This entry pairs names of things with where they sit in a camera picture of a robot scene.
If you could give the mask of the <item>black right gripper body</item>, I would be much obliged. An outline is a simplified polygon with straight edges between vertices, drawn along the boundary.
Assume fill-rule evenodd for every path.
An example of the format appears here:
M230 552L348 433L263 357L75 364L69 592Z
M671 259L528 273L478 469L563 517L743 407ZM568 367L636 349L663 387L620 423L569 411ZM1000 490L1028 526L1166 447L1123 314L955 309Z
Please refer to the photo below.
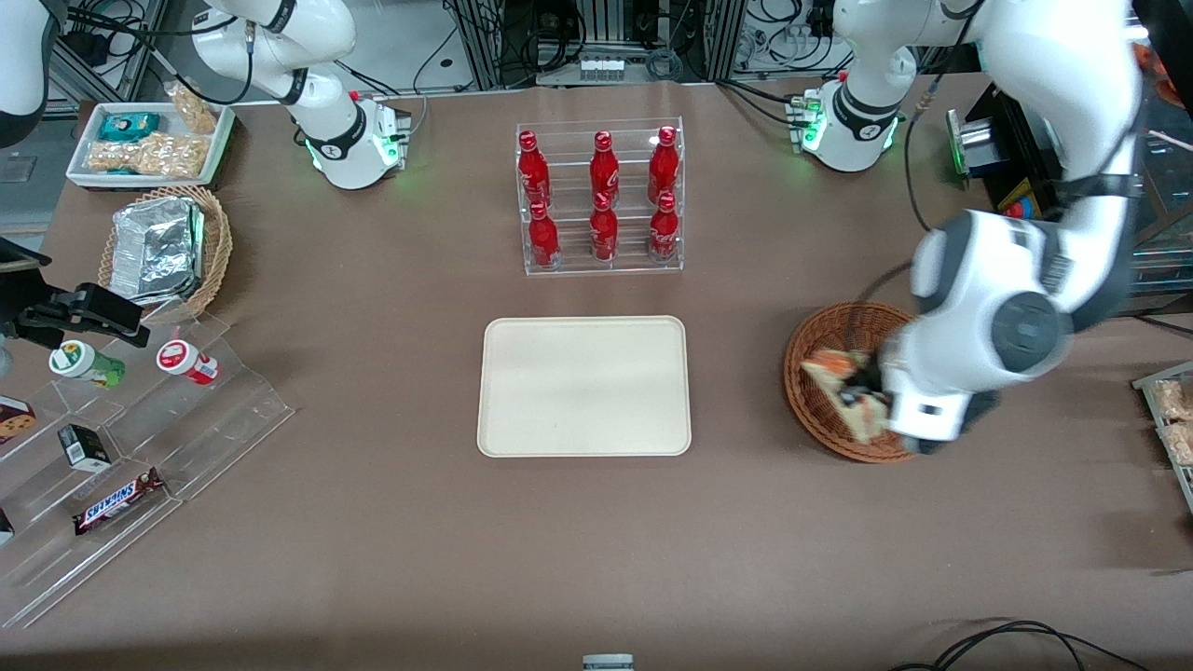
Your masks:
M47 284L42 267L51 260L5 238L1 239L1 322L4 337L56 349L64 331L78 325L75 304L82 288L64 290Z

